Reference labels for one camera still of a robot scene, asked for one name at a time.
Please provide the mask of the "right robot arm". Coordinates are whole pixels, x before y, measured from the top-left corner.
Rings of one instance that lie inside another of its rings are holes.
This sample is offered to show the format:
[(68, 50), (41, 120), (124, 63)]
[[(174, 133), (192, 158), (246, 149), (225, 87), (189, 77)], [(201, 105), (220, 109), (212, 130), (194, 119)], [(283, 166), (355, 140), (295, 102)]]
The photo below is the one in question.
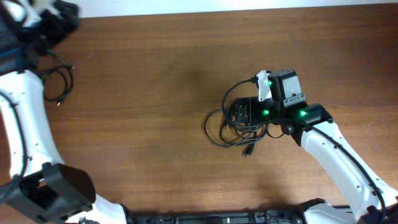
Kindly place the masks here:
[(320, 198), (302, 203), (304, 223), (397, 223), (397, 190), (362, 160), (322, 105), (307, 103), (295, 70), (262, 70), (248, 81), (259, 93), (224, 109), (228, 123), (251, 133), (279, 125), (317, 160), (348, 201), (350, 212)]

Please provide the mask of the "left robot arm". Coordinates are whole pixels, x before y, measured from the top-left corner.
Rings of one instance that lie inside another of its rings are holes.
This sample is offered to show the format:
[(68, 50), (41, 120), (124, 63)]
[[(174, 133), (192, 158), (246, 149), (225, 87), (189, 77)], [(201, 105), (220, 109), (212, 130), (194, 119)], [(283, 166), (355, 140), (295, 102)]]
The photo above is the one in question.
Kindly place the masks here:
[(90, 176), (65, 164), (45, 112), (40, 58), (79, 25), (67, 1), (1, 2), (1, 114), (9, 141), (11, 181), (1, 202), (36, 223), (131, 223), (129, 210), (99, 196)]

